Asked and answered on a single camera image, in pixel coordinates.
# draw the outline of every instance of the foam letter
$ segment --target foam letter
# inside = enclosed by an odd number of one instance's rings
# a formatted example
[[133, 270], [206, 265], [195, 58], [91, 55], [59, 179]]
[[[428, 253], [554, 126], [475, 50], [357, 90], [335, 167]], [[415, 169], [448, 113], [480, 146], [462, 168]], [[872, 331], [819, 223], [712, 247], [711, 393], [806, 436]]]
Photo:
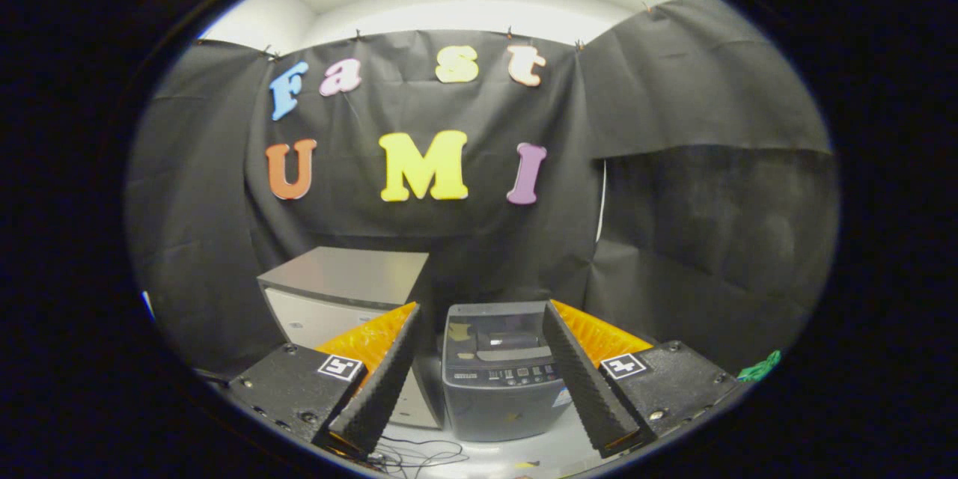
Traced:
[[326, 80], [319, 85], [319, 93], [328, 97], [340, 91], [352, 91], [359, 86], [359, 60], [347, 58], [340, 60], [326, 70]]
[[469, 82], [479, 76], [478, 58], [471, 46], [446, 46], [436, 55], [436, 76], [441, 82]]
[[304, 138], [293, 145], [299, 156], [299, 173], [296, 183], [287, 182], [287, 153], [290, 152], [290, 145], [277, 144], [266, 149], [266, 158], [269, 161], [269, 188], [277, 198], [296, 200], [308, 192], [309, 185], [312, 183], [312, 150], [315, 147], [316, 141], [312, 138]]
[[409, 189], [403, 186], [403, 176], [409, 182], [416, 198], [425, 196], [433, 176], [436, 185], [430, 190], [436, 200], [461, 200], [469, 195], [463, 185], [463, 146], [466, 134], [462, 131], [440, 131], [422, 157], [413, 139], [405, 133], [390, 133], [379, 139], [386, 150], [386, 189], [380, 193], [386, 202], [409, 199]]
[[269, 84], [269, 89], [273, 90], [273, 121], [280, 120], [287, 112], [296, 108], [293, 96], [302, 90], [301, 74], [308, 69], [307, 63], [300, 62]]
[[518, 145], [519, 171], [516, 173], [516, 185], [506, 193], [506, 200], [513, 204], [523, 205], [536, 202], [536, 179], [538, 168], [545, 159], [545, 148], [523, 142]]
[[545, 66], [545, 58], [538, 55], [536, 47], [513, 45], [507, 46], [506, 50], [513, 53], [512, 60], [509, 60], [509, 74], [513, 80], [526, 86], [538, 86], [542, 79], [533, 74], [533, 65]]

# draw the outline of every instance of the orange letter u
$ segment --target orange letter u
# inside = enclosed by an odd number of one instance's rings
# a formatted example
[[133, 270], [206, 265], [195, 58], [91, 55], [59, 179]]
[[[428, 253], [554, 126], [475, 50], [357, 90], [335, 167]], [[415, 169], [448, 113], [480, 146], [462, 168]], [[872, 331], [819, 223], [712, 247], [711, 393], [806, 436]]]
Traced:
[[315, 147], [316, 141], [312, 138], [304, 138], [293, 145], [299, 156], [299, 173], [296, 183], [287, 182], [287, 153], [290, 152], [290, 145], [277, 144], [266, 149], [266, 158], [269, 162], [269, 188], [277, 198], [296, 200], [308, 192], [309, 183], [312, 183], [312, 150]]

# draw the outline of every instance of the yellow letter m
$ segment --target yellow letter m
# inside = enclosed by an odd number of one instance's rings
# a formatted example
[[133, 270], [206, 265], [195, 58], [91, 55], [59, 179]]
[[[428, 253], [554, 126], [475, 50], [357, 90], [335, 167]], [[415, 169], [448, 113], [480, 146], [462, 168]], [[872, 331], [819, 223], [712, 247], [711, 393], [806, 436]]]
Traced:
[[409, 189], [403, 186], [403, 176], [409, 182], [416, 198], [422, 199], [435, 176], [430, 190], [436, 200], [461, 200], [469, 195], [463, 185], [463, 146], [466, 134], [462, 131], [440, 131], [432, 139], [425, 157], [413, 139], [406, 133], [390, 133], [379, 139], [386, 150], [386, 189], [381, 196], [387, 202], [409, 199]]

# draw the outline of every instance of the washing machine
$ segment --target washing machine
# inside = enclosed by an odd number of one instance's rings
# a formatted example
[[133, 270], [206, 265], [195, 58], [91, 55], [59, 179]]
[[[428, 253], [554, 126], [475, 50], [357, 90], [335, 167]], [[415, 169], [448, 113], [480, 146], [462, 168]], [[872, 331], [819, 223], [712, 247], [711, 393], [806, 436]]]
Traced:
[[542, 434], [572, 398], [542, 335], [545, 302], [452, 305], [442, 342], [449, 425], [465, 442]]

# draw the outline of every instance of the green object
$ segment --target green object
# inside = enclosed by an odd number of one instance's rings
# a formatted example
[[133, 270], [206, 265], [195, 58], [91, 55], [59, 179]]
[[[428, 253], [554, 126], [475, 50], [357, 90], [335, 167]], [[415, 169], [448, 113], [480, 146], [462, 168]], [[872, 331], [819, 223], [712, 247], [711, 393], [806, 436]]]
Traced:
[[766, 359], [753, 367], [742, 369], [742, 372], [739, 373], [739, 380], [757, 382], [766, 377], [766, 374], [770, 373], [773, 367], [778, 365], [780, 360], [781, 352], [776, 350], [775, 352], [769, 354], [769, 359]]

